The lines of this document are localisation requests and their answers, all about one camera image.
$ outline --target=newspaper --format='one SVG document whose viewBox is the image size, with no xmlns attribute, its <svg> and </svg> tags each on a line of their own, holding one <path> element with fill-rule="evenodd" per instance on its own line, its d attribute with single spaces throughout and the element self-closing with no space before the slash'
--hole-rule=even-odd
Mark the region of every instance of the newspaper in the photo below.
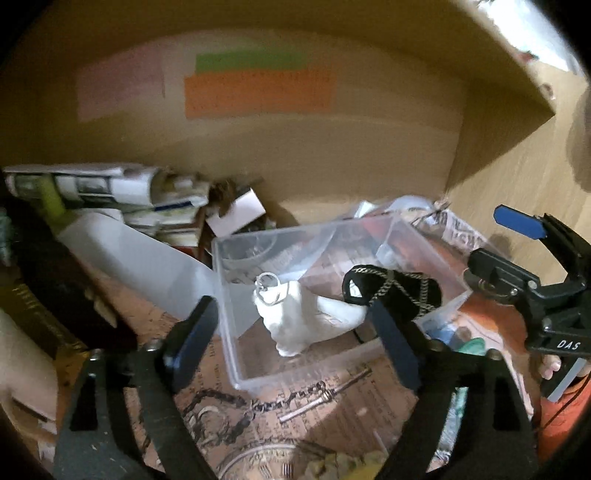
<svg viewBox="0 0 591 480">
<path fill-rule="evenodd" d="M 201 207 L 208 203 L 209 183 L 191 182 L 189 186 L 166 190 L 173 174 L 159 168 L 135 163 L 17 165 L 4 169 L 8 190 L 25 200 L 38 200 L 38 181 L 51 174 L 64 200 L 88 206 L 137 205 L 166 207 L 187 203 Z"/>
</svg>

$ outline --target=person's hand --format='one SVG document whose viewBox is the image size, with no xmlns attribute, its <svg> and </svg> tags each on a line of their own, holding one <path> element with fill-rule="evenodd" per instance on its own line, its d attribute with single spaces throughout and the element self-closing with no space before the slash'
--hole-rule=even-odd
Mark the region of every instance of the person's hand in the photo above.
<svg viewBox="0 0 591 480">
<path fill-rule="evenodd" d="M 542 361 L 540 362 L 540 366 L 538 367 L 538 373 L 545 380 L 550 380 L 552 375 L 554 375 L 554 372 L 560 370 L 561 364 L 562 362 L 560 361 L 560 357 L 558 355 L 544 355 L 542 357 Z M 587 364 L 577 374 L 577 377 L 585 377 L 589 375 L 589 372 L 591 372 L 591 363 L 587 361 Z"/>
</svg>

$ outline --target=clear plastic box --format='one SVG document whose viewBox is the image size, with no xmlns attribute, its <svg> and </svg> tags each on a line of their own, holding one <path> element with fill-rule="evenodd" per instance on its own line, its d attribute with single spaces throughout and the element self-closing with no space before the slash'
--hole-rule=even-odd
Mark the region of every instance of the clear plastic box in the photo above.
<svg viewBox="0 0 591 480">
<path fill-rule="evenodd" d="M 426 273 L 438 281 L 443 304 L 416 320 L 423 332 L 449 323 L 470 294 L 430 243 L 395 213 L 218 238 L 213 258 L 229 378 L 235 388 L 251 392 L 278 381 L 317 380 L 384 352 L 379 339 L 360 343 L 349 332 L 298 356 L 281 357 L 252 299 L 260 273 L 272 272 L 282 283 L 299 280 L 313 293 L 335 299 L 342 299 L 343 276 L 354 265 Z"/>
</svg>

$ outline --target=green object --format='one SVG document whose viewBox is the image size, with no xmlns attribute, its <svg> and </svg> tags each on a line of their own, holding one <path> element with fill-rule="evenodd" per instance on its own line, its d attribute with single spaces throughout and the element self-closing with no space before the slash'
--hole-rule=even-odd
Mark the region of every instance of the green object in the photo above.
<svg viewBox="0 0 591 480">
<path fill-rule="evenodd" d="M 76 220 L 77 215 L 71 210 L 66 210 L 60 193 L 57 191 L 53 175 L 47 173 L 37 180 L 37 189 L 41 196 L 43 218 L 57 235 L 64 228 Z"/>
<path fill-rule="evenodd" d="M 469 353 L 470 355 L 483 356 L 486 353 L 486 345 L 484 339 L 477 337 L 464 343 L 457 351 Z"/>
<path fill-rule="evenodd" d="M 64 202 L 57 191 L 56 184 L 53 182 L 51 174 L 43 175 L 37 180 L 37 188 L 41 194 L 43 209 L 49 221 L 58 220 L 66 212 Z"/>
<path fill-rule="evenodd" d="M 307 66 L 306 56 L 292 50 L 236 50 L 197 55 L 195 73 L 232 70 L 300 70 Z"/>
</svg>

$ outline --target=clock face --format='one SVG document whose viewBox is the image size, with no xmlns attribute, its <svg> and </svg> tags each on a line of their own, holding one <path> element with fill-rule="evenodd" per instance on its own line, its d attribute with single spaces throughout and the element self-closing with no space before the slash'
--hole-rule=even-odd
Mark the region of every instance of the clock face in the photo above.
<svg viewBox="0 0 591 480">
<path fill-rule="evenodd" d="M 222 480 L 297 480 L 308 463 L 332 451 L 312 442 L 269 439 L 228 455 L 217 468 Z"/>
</svg>

